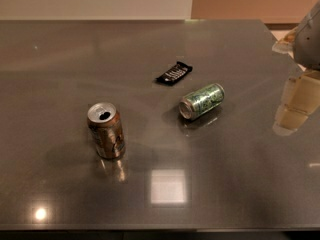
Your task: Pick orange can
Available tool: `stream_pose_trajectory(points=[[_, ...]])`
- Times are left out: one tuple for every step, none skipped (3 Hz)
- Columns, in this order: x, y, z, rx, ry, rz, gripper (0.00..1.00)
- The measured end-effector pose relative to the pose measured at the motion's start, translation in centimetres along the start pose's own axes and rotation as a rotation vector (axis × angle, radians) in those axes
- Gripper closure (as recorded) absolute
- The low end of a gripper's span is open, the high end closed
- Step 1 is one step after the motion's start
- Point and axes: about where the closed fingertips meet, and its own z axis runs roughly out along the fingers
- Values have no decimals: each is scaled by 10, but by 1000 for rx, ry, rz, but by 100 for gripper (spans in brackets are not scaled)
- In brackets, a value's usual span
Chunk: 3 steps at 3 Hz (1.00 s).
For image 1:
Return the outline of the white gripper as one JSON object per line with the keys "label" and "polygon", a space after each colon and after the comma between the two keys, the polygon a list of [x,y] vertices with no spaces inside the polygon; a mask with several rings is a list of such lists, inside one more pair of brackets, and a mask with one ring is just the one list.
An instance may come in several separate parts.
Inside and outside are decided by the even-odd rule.
{"label": "white gripper", "polygon": [[320,107],[320,1],[299,23],[272,46],[280,54],[294,53],[295,61],[312,70],[285,83],[273,131],[280,136],[296,132]]}

